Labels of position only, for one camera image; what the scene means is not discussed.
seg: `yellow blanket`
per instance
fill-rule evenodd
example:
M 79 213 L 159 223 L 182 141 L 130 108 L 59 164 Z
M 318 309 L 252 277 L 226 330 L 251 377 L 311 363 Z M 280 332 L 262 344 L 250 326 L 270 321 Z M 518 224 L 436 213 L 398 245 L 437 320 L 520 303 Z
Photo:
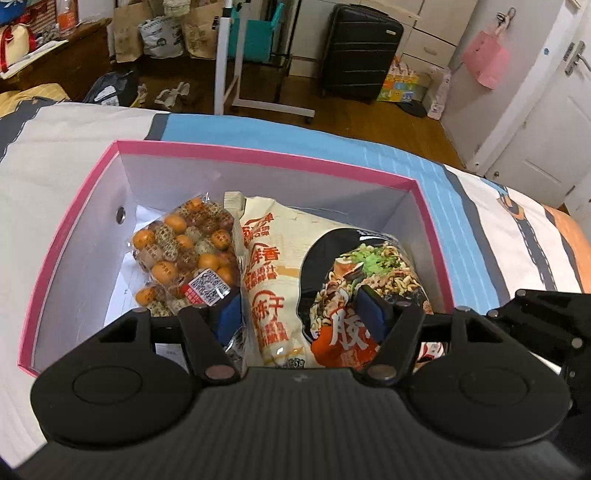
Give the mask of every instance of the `yellow blanket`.
M 46 83 L 29 88 L 24 92 L 0 93 L 0 118 L 12 113 L 23 100 L 31 100 L 33 97 L 50 98 L 51 100 L 69 100 L 70 97 L 57 83 Z

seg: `teal bag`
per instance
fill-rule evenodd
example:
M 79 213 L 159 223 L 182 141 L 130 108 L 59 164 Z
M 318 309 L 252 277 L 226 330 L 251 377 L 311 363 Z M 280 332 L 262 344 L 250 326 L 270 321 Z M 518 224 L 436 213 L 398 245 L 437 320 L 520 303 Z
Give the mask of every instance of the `teal bag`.
M 263 20 L 249 20 L 246 26 L 246 41 L 244 43 L 244 60 L 268 63 L 271 58 L 271 46 L 273 44 L 273 33 L 279 27 L 279 20 L 283 12 L 283 4 L 278 4 L 273 19 L 270 22 Z M 238 42 L 238 30 L 240 29 L 240 18 L 236 8 L 232 9 L 234 22 L 230 29 L 230 43 L 228 56 L 236 57 L 236 44 Z

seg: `bedsheet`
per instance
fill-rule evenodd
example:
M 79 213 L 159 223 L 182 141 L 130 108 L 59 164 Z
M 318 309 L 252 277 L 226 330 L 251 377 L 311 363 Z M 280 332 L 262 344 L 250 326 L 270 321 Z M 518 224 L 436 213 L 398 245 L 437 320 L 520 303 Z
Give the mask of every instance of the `bedsheet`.
M 33 379 L 17 368 L 30 293 L 79 186 L 109 145 L 124 139 L 272 150 L 417 179 L 455 305 L 486 313 L 518 288 L 591 291 L 591 247 L 568 216 L 396 148 L 241 117 L 25 101 L 0 118 L 0 455 L 12 465 L 43 443 L 28 398 Z

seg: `black suitcase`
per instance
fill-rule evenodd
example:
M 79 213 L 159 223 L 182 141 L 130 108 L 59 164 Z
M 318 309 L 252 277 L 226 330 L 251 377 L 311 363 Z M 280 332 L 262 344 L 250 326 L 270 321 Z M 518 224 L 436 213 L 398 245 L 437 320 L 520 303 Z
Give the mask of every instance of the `black suitcase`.
M 403 33 L 402 24 L 383 12 L 336 5 L 320 75 L 323 93 L 375 100 Z

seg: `door handle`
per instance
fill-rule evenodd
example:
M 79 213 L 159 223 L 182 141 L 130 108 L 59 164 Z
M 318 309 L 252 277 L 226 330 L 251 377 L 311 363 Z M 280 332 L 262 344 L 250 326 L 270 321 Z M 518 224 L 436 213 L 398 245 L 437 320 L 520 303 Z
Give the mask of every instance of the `door handle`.
M 577 59 L 583 60 L 583 63 L 587 67 L 588 71 L 591 72 L 591 66 L 589 65 L 589 62 L 585 59 L 585 57 L 583 57 L 580 53 L 577 53 Z
M 585 42 L 583 40 L 581 40 L 579 42 L 577 49 L 574 51 L 573 58 L 570 59 L 570 62 L 568 64 L 568 66 L 566 67 L 566 70 L 564 71 L 567 77 L 570 77 L 573 74 L 574 68 L 579 65 L 580 61 L 582 61 L 585 64 L 585 66 L 589 69 L 589 71 L 591 72 L 591 65 L 589 64 L 587 59 L 585 57 L 583 57 L 583 52 L 585 51 L 586 46 L 587 45 L 585 44 Z

